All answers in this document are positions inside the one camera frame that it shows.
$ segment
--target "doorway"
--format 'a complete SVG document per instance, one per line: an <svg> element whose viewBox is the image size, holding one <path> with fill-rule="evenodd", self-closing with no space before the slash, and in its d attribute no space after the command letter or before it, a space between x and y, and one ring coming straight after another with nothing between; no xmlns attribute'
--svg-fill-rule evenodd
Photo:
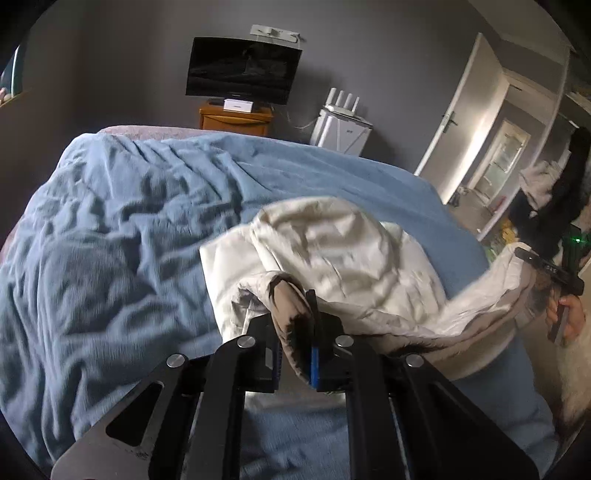
<svg viewBox="0 0 591 480"><path fill-rule="evenodd" d="M468 183L468 188L474 190L486 207L491 205L503 188L530 138L529 133L503 120L482 163Z"/></svg>

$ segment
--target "tv screen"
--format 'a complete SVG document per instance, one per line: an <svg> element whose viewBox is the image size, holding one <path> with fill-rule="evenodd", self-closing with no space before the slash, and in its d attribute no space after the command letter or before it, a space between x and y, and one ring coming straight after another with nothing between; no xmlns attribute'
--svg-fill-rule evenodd
<svg viewBox="0 0 591 480"><path fill-rule="evenodd" d="M187 95L285 105L301 50L237 38L193 40Z"/></svg>

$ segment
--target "wooden nightstand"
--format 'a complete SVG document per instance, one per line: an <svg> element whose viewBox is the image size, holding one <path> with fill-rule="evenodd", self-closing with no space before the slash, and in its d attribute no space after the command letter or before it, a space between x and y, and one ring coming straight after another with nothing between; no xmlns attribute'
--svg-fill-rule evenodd
<svg viewBox="0 0 591 480"><path fill-rule="evenodd" d="M273 120L270 108L261 107L253 113L229 112L222 106L206 103L199 109L199 128L236 134L266 137Z"/></svg>

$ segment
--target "white door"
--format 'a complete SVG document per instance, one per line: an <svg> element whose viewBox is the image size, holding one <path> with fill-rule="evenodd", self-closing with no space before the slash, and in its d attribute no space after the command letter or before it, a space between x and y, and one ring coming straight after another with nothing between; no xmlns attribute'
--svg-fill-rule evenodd
<svg viewBox="0 0 591 480"><path fill-rule="evenodd" d="M492 128L509 81L484 35L479 33L443 120L415 171L447 203Z"/></svg>
<svg viewBox="0 0 591 480"><path fill-rule="evenodd" d="M474 189L485 205L489 206L503 188L529 139L529 133L503 120L481 165L468 183L468 188Z"/></svg>

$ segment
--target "blue bedsheet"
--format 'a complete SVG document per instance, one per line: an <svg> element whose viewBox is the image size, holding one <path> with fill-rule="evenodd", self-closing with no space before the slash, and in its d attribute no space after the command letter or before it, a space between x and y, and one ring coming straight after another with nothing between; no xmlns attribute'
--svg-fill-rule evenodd
<svg viewBox="0 0 591 480"><path fill-rule="evenodd" d="M0 409L48 468L162 359L220 344L199 246L263 205L332 195L423 246L449 297L487 267L435 191L385 164L232 134L130 141L82 135L33 196L0 268ZM457 383L544 470L550 412L515 340ZM347 478L343 410L245 419L253 478Z"/></svg>

